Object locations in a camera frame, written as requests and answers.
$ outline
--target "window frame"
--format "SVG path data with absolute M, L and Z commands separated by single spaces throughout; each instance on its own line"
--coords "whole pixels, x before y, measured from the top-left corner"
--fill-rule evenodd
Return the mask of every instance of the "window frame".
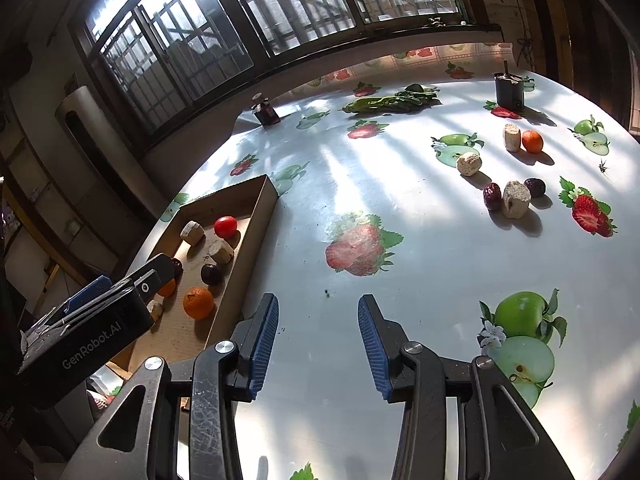
M 310 57 L 319 57 L 335 50 L 349 48 L 359 43 L 370 43 L 396 36 L 408 34 L 423 34 L 430 30 L 442 32 L 443 30 L 469 30 L 469 25 L 459 25 L 462 16 L 458 12 L 446 12 L 441 14 L 419 14 L 415 16 L 403 16 L 384 21 L 365 23 L 363 16 L 355 0 L 345 0 L 354 26 L 347 30 L 340 30 L 327 36 L 307 41 L 299 46 L 290 48 L 279 54 L 274 54 L 262 29 L 248 7 L 246 0 L 218 0 L 231 24 L 238 34 L 239 40 L 246 49 L 253 65 L 243 72 L 231 77 L 216 86 L 203 96 L 196 99 L 187 99 L 185 107 L 173 117 L 163 123 L 159 128 L 148 132 L 148 128 L 127 101 L 124 92 L 118 85 L 113 72 L 100 53 L 102 47 L 109 41 L 110 36 L 120 25 L 128 12 L 138 22 L 146 40 L 151 46 L 158 63 L 169 77 L 178 93 L 186 91 L 182 87 L 179 78 L 175 78 L 171 69 L 163 59 L 162 50 L 156 44 L 158 39 L 152 30 L 149 30 L 145 19 L 140 16 L 138 6 L 142 0 L 127 0 L 124 6 L 110 21 L 97 41 L 88 30 L 85 17 L 96 0 L 84 0 L 76 10 L 73 18 L 68 23 L 68 29 L 82 63 L 94 85 L 98 95 L 110 110 L 116 122 L 124 134 L 124 141 L 137 158 L 142 158 L 151 148 L 162 142 L 165 138 L 180 129 L 186 123 L 203 113 L 208 108 L 242 91 L 252 84 L 273 75 L 275 72 L 285 70 L 292 64 L 303 62 Z M 474 0 L 463 0 L 468 13 L 473 18 L 485 16 L 486 8 L 479 8 Z M 440 17 L 447 24 L 446 28 L 426 28 L 428 19 Z

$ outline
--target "leafy green vegetable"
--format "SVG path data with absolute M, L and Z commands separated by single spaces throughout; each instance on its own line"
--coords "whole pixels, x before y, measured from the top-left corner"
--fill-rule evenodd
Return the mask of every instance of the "leafy green vegetable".
M 380 229 L 380 245 L 385 249 L 390 249 L 391 247 L 398 245 L 402 240 L 404 240 L 402 235 Z
M 318 480 L 318 479 L 314 478 L 314 474 L 311 472 L 311 464 L 307 462 L 305 465 L 305 468 L 293 473 L 293 475 L 291 475 L 291 478 L 289 480 Z
M 429 104 L 437 97 L 436 88 L 422 88 L 417 92 L 409 90 L 416 88 L 409 85 L 407 89 L 396 92 L 392 96 L 385 97 L 361 97 L 348 103 L 342 111 L 348 114 L 371 113 L 371 112 L 414 112 Z
M 634 403 L 631 406 L 631 411 L 629 412 L 629 416 L 626 419 L 625 434 L 622 436 L 622 440 L 620 440 L 620 443 L 618 444 L 618 451 L 620 451 L 625 445 L 626 440 L 631 434 L 631 430 L 634 428 L 638 420 L 640 420 L 640 407 L 636 404 L 636 400 L 634 399 Z

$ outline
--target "apple slice print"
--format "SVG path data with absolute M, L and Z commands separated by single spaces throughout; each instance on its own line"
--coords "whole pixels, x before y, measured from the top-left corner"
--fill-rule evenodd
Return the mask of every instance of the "apple slice print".
M 368 139 L 369 137 L 375 137 L 382 132 L 388 124 L 380 124 L 377 121 L 365 121 L 360 119 L 355 124 L 348 128 L 347 137 L 350 139 Z
M 180 206 L 189 201 L 188 193 L 178 193 L 160 217 L 161 222 L 168 222 L 180 209 Z
M 604 125 L 596 122 L 593 116 L 579 121 L 574 129 L 569 128 L 569 131 L 590 152 L 600 156 L 609 155 L 609 139 L 604 134 Z
M 291 186 L 293 186 L 294 179 L 297 177 L 300 180 L 302 177 L 306 175 L 306 162 L 303 166 L 299 164 L 292 164 L 291 166 L 287 166 L 284 170 L 279 171 L 278 173 L 271 173 L 270 179 L 273 182 L 273 186 L 278 192 L 278 196 L 284 195 Z
M 392 266 L 394 253 L 388 249 L 404 237 L 382 228 L 376 215 L 348 213 L 331 226 L 331 244 L 324 250 L 326 263 L 335 272 L 346 270 L 353 276 L 372 276 Z
M 314 124 L 318 123 L 320 119 L 329 115 L 329 112 L 316 112 L 315 114 L 311 114 L 308 117 L 303 117 L 302 120 L 296 126 L 299 130 L 306 130 L 311 128 Z
M 231 176 L 242 175 L 246 170 L 252 167 L 252 165 L 258 162 L 258 160 L 260 159 L 257 158 L 254 154 L 250 153 L 245 158 L 236 162 L 234 168 L 231 170 L 231 173 L 229 173 L 229 175 Z
M 358 83 L 358 86 L 353 89 L 353 95 L 354 97 L 366 97 L 368 95 L 375 94 L 378 90 L 380 90 L 380 88 L 382 87 L 373 86 L 372 84 L 363 83 L 362 81 L 360 81 Z
M 452 168 L 456 167 L 456 161 L 463 153 L 473 152 L 480 155 L 474 146 L 484 146 L 484 140 L 478 139 L 478 134 L 450 134 L 439 139 L 431 137 L 431 147 L 436 152 L 436 158 L 443 164 Z
M 457 66 L 452 62 L 447 63 L 447 69 L 445 70 L 449 77 L 452 79 L 472 79 L 475 72 L 468 72 L 462 66 Z
M 533 408 L 556 366 L 551 349 L 539 339 L 520 335 L 508 338 L 499 348 L 489 349 L 487 355 Z
M 611 238 L 618 232 L 617 226 L 613 223 L 611 206 L 594 199 L 585 187 L 576 187 L 573 182 L 569 182 L 560 177 L 560 187 L 562 191 L 558 198 L 562 203 L 571 208 L 571 215 L 576 223 L 592 235 L 599 234 L 604 238 Z

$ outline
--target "wall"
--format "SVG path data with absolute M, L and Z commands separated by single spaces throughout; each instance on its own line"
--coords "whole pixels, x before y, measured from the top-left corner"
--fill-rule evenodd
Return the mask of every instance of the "wall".
M 94 173 L 54 114 L 65 98 L 65 84 L 91 83 L 72 43 L 67 23 L 80 0 L 39 0 L 26 33 L 33 63 L 29 73 L 10 88 L 17 117 L 33 149 L 62 193 L 92 227 L 69 245 L 72 252 L 103 272 L 111 272 L 120 257 L 128 257 L 145 235 L 142 221 Z M 18 165 L 24 174 L 37 168 Z M 73 215 L 63 196 L 47 192 L 41 214 L 65 240 L 64 224 Z

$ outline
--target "sticker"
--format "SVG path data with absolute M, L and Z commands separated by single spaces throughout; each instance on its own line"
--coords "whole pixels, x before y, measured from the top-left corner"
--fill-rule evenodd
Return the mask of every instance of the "sticker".
M 330 227 L 332 243 L 325 249 L 326 263 L 335 272 L 346 270 L 354 276 L 371 276 L 392 266 L 388 252 L 404 237 L 382 228 L 379 216 L 354 212 L 342 215 Z
M 320 121 L 323 117 L 329 115 L 329 112 L 317 112 L 315 114 L 309 115 L 309 117 L 303 117 L 302 120 L 296 126 L 299 130 L 306 130 L 311 128 L 314 124 Z
M 447 63 L 445 72 L 453 79 L 472 79 L 475 74 L 475 72 L 468 72 L 464 67 L 457 66 L 450 61 Z
M 581 120 L 574 126 L 573 130 L 569 128 L 569 131 L 590 152 L 600 156 L 609 155 L 609 139 L 604 134 L 604 126 L 601 122 L 596 122 L 593 116 L 589 116 L 589 119 Z
M 229 173 L 229 175 L 231 176 L 242 175 L 246 170 L 252 167 L 252 165 L 258 162 L 258 160 L 260 159 L 250 153 L 242 160 L 239 160 L 238 162 L 236 162 L 234 168 L 231 170 L 231 173 Z
M 169 207 L 164 210 L 162 216 L 160 217 L 161 222 L 168 222 L 175 216 L 180 209 L 182 204 L 186 204 L 189 201 L 189 195 L 187 193 L 178 193 L 172 202 L 169 204 Z
M 512 112 L 511 110 L 507 110 L 507 108 L 498 106 L 498 104 L 493 101 L 487 101 L 482 108 L 484 108 L 485 110 L 490 110 L 491 113 L 496 117 L 502 117 L 505 119 L 514 119 L 514 120 L 522 118 L 516 112 Z
M 478 134 L 450 134 L 439 139 L 431 137 L 433 141 L 431 147 L 436 151 L 436 158 L 443 164 L 452 168 L 456 167 L 456 161 L 463 153 L 473 152 L 480 155 L 474 146 L 481 148 L 484 146 L 484 140 L 478 139 Z
M 388 124 L 380 124 L 377 121 L 365 121 L 360 119 L 354 123 L 351 128 L 348 128 L 347 137 L 350 139 L 368 139 L 369 137 L 375 137 L 382 132 Z
M 626 431 L 622 436 L 622 440 L 620 440 L 620 443 L 618 444 L 618 451 L 622 450 L 626 440 L 629 438 L 629 434 L 631 434 L 631 430 L 634 428 L 638 420 L 640 420 L 640 407 L 636 404 L 636 400 L 634 399 L 634 403 L 631 405 L 631 411 L 626 418 Z
M 305 465 L 305 468 L 293 473 L 293 475 L 291 475 L 291 478 L 289 480 L 318 480 L 318 479 L 314 478 L 314 474 L 311 472 L 311 464 L 307 462 Z
M 289 189 L 291 189 L 296 177 L 300 180 L 306 175 L 305 168 L 307 164 L 308 162 L 306 162 L 304 166 L 293 164 L 291 166 L 287 166 L 284 170 L 281 170 L 278 173 L 271 173 L 270 179 L 278 192 L 278 196 L 284 195 Z
M 571 215 L 577 224 L 592 235 L 599 234 L 605 238 L 611 238 L 617 233 L 617 226 L 610 218 L 611 207 L 609 204 L 594 199 L 585 187 L 575 187 L 572 182 L 560 177 L 562 191 L 558 198 L 562 203 L 571 208 Z
M 560 346 L 566 336 L 566 319 L 555 316 L 558 290 L 548 303 L 535 292 L 516 292 L 502 300 L 492 313 L 480 302 L 482 331 L 478 343 L 482 355 L 489 356 L 515 387 L 530 408 L 538 402 L 556 361 L 548 343 L 554 331 Z
M 370 83 L 363 83 L 362 81 L 360 81 L 358 83 L 358 86 L 353 89 L 353 95 L 354 97 L 366 97 L 368 95 L 375 94 L 381 88 L 382 87 L 380 86 L 373 86 Z

